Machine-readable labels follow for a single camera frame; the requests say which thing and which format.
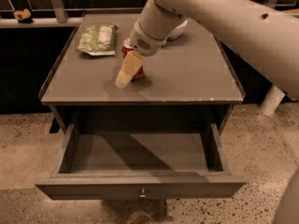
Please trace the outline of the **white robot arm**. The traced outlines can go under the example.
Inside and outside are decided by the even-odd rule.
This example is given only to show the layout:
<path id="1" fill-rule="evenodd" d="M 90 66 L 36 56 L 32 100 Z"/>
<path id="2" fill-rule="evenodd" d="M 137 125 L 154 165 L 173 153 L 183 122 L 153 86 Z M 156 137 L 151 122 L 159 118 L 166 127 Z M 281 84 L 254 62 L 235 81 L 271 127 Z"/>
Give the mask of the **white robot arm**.
<path id="1" fill-rule="evenodd" d="M 206 28 L 293 100 L 299 99 L 299 20 L 250 0 L 148 0 L 116 79 L 123 89 L 187 19 Z"/>

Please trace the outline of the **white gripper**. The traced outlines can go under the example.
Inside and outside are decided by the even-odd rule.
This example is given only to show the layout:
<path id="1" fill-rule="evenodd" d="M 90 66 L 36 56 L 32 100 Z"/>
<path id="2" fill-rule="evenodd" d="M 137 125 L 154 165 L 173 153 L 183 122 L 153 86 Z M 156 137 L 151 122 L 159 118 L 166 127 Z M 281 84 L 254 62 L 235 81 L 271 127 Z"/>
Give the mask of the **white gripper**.
<path id="1" fill-rule="evenodd" d="M 137 21 L 130 33 L 131 50 L 125 56 L 115 85 L 124 89 L 143 66 L 143 56 L 156 54 L 165 41 L 165 32 L 156 25 Z"/>

